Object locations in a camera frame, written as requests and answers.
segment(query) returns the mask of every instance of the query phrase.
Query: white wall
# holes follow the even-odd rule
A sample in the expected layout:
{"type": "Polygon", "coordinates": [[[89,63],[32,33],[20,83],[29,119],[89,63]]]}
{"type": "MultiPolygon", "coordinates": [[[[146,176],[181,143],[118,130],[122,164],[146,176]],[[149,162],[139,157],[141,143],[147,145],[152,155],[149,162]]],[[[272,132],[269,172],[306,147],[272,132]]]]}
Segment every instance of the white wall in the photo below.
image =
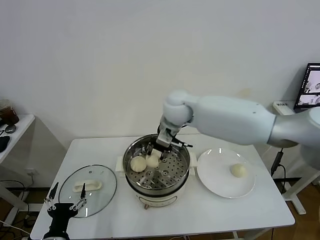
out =
{"type": "Polygon", "coordinates": [[[155,132],[177,88],[264,106],[293,100],[306,64],[320,62],[319,8],[318,0],[2,0],[0,96],[66,148],[78,137],[155,132]]]}

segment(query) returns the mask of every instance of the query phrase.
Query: metal rim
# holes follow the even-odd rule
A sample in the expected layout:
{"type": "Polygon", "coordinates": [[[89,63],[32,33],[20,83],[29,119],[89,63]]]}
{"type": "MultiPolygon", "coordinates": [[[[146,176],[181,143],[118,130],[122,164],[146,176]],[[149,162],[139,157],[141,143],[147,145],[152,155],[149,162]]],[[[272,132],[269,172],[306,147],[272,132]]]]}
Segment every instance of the metal rim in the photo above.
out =
{"type": "MultiPolygon", "coordinates": [[[[147,139],[147,138],[154,138],[154,137],[156,137],[156,136],[157,136],[156,133],[142,136],[142,137],[136,139],[133,143],[131,143],[131,144],[129,145],[129,147],[126,149],[126,151],[124,152],[124,155],[123,155],[123,157],[122,157],[122,167],[123,167],[125,176],[127,177],[127,179],[128,179],[129,181],[131,181],[131,184],[134,184],[134,181],[131,179],[131,177],[129,176],[129,173],[128,173],[128,171],[127,171],[129,162],[128,162],[127,164],[125,164],[125,157],[127,156],[127,154],[130,152],[130,150],[131,150],[138,142],[140,142],[140,141],[142,141],[142,140],[144,140],[144,139],[147,139]]],[[[187,149],[185,146],[183,146],[182,148],[185,150],[188,158],[190,159],[190,154],[189,154],[188,149],[187,149]]],[[[186,169],[185,169],[185,172],[183,173],[183,175],[180,177],[181,180],[184,180],[185,178],[187,178],[187,174],[188,174],[188,172],[189,172],[189,171],[188,171],[188,170],[189,170],[188,162],[187,162],[186,160],[184,160],[184,161],[185,161],[185,163],[186,163],[186,169]]],[[[165,190],[165,189],[172,188],[174,185],[178,185],[178,184],[179,184],[179,183],[176,182],[175,184],[171,184],[171,185],[168,185],[168,186],[164,186],[164,187],[162,187],[161,189],[157,189],[157,188],[156,188],[156,189],[152,189],[152,188],[148,188],[148,187],[146,187],[146,186],[137,185],[137,184],[135,184],[135,186],[138,186],[139,188],[142,188],[142,189],[144,189],[144,190],[146,190],[146,191],[159,191],[159,190],[165,190]]]]}
{"type": "Polygon", "coordinates": [[[134,188],[132,186],[132,183],[130,183],[130,180],[128,179],[127,176],[125,176],[125,179],[126,179],[126,182],[129,184],[129,186],[135,191],[137,192],[138,194],[140,195],[143,195],[143,196],[146,196],[148,198],[163,198],[163,197],[167,197],[167,196],[170,196],[172,194],[174,194],[175,192],[177,192],[178,190],[180,190],[187,182],[188,180],[188,177],[189,177],[189,171],[187,171],[187,176],[185,177],[185,179],[183,180],[183,183],[177,187],[176,189],[174,189],[173,191],[169,192],[169,193],[166,193],[166,194],[162,194],[162,195],[151,195],[151,194],[147,194],[147,193],[144,193],[144,192],[141,192],[139,191],[137,188],[134,188]]]}
{"type": "Polygon", "coordinates": [[[73,174],[75,174],[76,172],[80,171],[81,169],[84,169],[84,168],[87,168],[87,167],[92,167],[92,166],[105,167],[106,169],[109,169],[109,170],[110,170],[110,172],[113,174],[114,179],[115,179],[115,189],[114,189],[114,193],[113,193],[112,197],[110,198],[110,200],[107,202],[107,204],[106,204],[103,208],[101,208],[99,211],[95,212],[95,213],[92,214],[92,215],[88,215],[88,216],[85,216],[85,217],[74,216],[74,218],[76,218],[76,219],[85,219],[85,218],[87,218],[87,217],[93,216],[93,215],[101,212],[103,209],[105,209],[106,206],[109,205],[109,203],[112,201],[112,199],[114,198],[114,196],[115,196],[115,194],[116,194],[116,191],[117,191],[118,181],[117,181],[117,177],[116,177],[116,174],[114,173],[114,171],[112,171],[111,168],[109,168],[109,167],[107,167],[107,166],[104,166],[104,165],[101,165],[101,164],[91,164],[91,165],[87,165],[87,166],[83,166],[83,167],[79,168],[78,170],[74,171],[72,174],[70,174],[70,175],[67,177],[67,179],[63,182],[63,184],[62,184],[62,186],[61,186],[61,188],[60,188],[60,190],[59,190],[58,203],[60,203],[60,193],[61,193],[61,189],[64,187],[66,181],[67,181],[73,174]]]}

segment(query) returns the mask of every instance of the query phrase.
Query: white table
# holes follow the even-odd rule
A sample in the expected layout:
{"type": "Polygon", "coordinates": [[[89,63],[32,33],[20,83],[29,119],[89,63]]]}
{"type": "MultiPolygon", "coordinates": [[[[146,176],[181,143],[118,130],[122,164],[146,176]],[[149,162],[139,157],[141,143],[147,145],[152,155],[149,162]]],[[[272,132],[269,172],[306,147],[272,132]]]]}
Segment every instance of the white table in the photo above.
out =
{"type": "MultiPolygon", "coordinates": [[[[92,165],[116,168],[117,157],[137,137],[75,139],[61,164],[53,185],[59,187],[77,169],[92,165]]],[[[255,239],[273,227],[289,226],[295,219],[277,189],[256,149],[240,146],[200,134],[180,135],[179,139],[194,145],[197,157],[210,148],[229,148],[253,165],[256,185],[245,197],[227,199],[206,189],[197,176],[190,176],[183,196],[175,203],[148,210],[135,198],[126,179],[117,173],[117,190],[109,205],[88,218],[72,218],[67,232],[71,239],[138,238],[170,235],[249,231],[245,239],[255,239]]],[[[41,239],[48,231],[51,218],[43,205],[31,232],[41,239]]]]}
{"type": "MultiPolygon", "coordinates": [[[[10,140],[8,142],[8,145],[6,149],[3,152],[0,152],[0,164],[5,160],[6,156],[10,153],[10,151],[13,149],[13,147],[16,145],[16,143],[19,141],[19,139],[22,137],[22,135],[25,133],[25,131],[28,129],[28,127],[32,124],[32,122],[35,120],[35,116],[32,114],[19,114],[19,122],[16,124],[16,131],[11,134],[3,133],[2,136],[10,136],[10,140]]],[[[1,127],[2,130],[6,128],[7,125],[4,125],[1,127]]],[[[0,184],[0,198],[3,198],[10,204],[12,204],[14,207],[9,212],[7,218],[5,219],[5,222],[8,224],[12,224],[16,214],[18,211],[27,211],[28,205],[24,202],[26,197],[28,196],[28,192],[25,192],[23,195],[23,198],[21,199],[22,195],[17,197],[10,191],[8,191],[5,187],[3,187],[0,184]]],[[[39,210],[40,206],[36,203],[30,204],[29,209],[31,211],[39,210]]]]}
{"type": "MultiPolygon", "coordinates": [[[[3,152],[0,152],[0,164],[5,160],[6,156],[10,153],[12,148],[16,145],[16,143],[19,141],[21,136],[25,133],[25,131],[28,129],[28,127],[32,124],[32,122],[35,120],[35,116],[32,114],[19,114],[19,122],[15,125],[16,131],[11,134],[3,133],[2,136],[10,136],[10,141],[6,147],[6,149],[3,152]]],[[[0,127],[1,130],[4,130],[8,125],[4,125],[0,127]]]]}

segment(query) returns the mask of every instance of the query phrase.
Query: pot lid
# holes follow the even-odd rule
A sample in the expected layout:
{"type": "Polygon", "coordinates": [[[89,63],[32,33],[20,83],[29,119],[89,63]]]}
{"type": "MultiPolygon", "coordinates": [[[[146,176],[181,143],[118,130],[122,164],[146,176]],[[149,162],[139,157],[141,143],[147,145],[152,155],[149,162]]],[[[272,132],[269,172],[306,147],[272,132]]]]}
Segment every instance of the pot lid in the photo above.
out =
{"type": "Polygon", "coordinates": [[[77,203],[85,183],[86,205],[75,218],[86,218],[104,209],[117,189],[114,172],[103,165],[84,166],[71,174],[59,191],[59,203],[77,203]]]}

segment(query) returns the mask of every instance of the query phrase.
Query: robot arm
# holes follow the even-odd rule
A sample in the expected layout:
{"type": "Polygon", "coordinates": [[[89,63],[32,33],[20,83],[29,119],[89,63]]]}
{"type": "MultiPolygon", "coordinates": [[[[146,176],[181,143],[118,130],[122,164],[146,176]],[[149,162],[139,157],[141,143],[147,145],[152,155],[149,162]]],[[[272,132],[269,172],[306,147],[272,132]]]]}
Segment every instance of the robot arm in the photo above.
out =
{"type": "MultiPolygon", "coordinates": [[[[302,156],[309,163],[320,151],[320,107],[279,116],[256,102],[224,96],[198,97],[177,90],[165,99],[156,142],[169,147],[183,126],[239,145],[290,148],[301,144],[302,156]]],[[[316,162],[320,169],[320,160],[316,162]]]]}

